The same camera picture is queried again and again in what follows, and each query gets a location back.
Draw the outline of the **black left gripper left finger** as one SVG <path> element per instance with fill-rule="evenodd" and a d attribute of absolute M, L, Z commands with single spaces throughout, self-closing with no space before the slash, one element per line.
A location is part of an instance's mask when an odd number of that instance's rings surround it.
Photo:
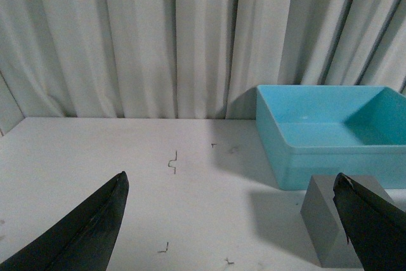
<path fill-rule="evenodd" d="M 37 239 L 1 263 L 1 270 L 106 270 L 128 197 L 123 171 Z"/>

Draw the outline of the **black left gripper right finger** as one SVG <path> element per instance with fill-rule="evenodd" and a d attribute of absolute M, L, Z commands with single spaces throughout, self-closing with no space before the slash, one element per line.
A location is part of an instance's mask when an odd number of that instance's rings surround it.
<path fill-rule="evenodd" d="M 333 201 L 364 270 L 405 270 L 405 212 L 339 173 Z"/>

